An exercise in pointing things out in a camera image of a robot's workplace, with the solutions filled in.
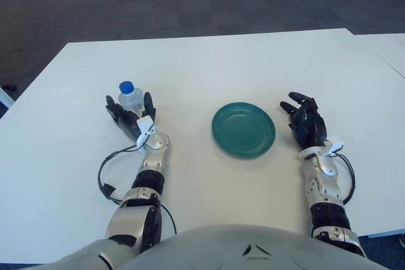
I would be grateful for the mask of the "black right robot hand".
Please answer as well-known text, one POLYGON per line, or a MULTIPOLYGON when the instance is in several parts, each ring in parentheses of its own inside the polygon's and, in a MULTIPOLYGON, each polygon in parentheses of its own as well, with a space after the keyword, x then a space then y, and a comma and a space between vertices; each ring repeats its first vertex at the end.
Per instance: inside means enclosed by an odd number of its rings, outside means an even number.
POLYGON ((318 112, 316 101, 297 92, 290 92, 288 96, 298 103, 299 107, 285 101, 280 102, 280 107, 289 115, 289 126, 300 148, 304 150, 324 146, 327 129, 318 112))

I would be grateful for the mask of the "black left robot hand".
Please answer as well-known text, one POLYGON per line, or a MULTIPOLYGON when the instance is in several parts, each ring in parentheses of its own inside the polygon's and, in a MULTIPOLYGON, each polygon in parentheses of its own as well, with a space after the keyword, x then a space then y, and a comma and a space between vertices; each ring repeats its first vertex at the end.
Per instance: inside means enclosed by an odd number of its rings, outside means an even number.
POLYGON ((124 134, 131 140, 136 141, 141 135, 141 130, 137 124, 137 120, 145 116, 150 116, 154 121, 156 116, 156 108, 153 105, 153 100, 149 92, 144 94, 144 108, 141 116, 138 116, 132 111, 123 109, 123 107, 116 103, 109 95, 106 96, 106 110, 112 117, 113 121, 124 134))

